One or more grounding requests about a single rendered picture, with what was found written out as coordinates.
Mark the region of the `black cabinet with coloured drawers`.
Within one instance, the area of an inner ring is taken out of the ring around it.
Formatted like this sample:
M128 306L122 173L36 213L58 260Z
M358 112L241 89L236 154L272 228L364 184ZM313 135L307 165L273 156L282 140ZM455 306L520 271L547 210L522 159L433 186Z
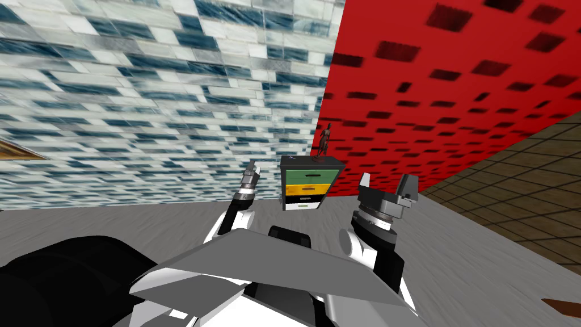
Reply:
M332 124L319 138L314 156L282 156L280 160L283 211L318 209L332 189L345 164L327 155Z

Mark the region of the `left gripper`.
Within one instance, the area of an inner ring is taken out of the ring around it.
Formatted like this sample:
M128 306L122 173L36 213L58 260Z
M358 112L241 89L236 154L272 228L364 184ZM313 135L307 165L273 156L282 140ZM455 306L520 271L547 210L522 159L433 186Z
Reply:
M251 160L246 166L246 174L243 174L240 186L241 194L255 193L256 185L260 179L261 167L255 168L255 161Z

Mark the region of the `gold framed picture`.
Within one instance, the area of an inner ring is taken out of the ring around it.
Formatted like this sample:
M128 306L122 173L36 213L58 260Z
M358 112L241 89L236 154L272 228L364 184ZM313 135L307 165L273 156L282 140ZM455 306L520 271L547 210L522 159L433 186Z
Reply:
M47 158L0 138L0 161L40 161Z

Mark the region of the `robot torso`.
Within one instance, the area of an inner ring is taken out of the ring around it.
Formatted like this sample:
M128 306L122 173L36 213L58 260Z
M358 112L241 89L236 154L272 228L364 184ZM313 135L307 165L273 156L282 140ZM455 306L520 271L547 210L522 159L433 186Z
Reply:
M138 278L142 299L129 327L315 327L314 313L292 313L249 297L252 282L305 291L323 301L330 327L427 327L371 269L248 229L235 229Z

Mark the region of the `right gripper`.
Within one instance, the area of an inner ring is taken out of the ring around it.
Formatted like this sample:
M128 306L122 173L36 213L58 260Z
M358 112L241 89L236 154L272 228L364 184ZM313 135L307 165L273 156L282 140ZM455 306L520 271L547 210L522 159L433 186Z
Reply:
M371 175L363 173L358 185L358 201L363 206L383 215L401 219L404 208L418 201L419 178L402 174L395 194L370 188Z

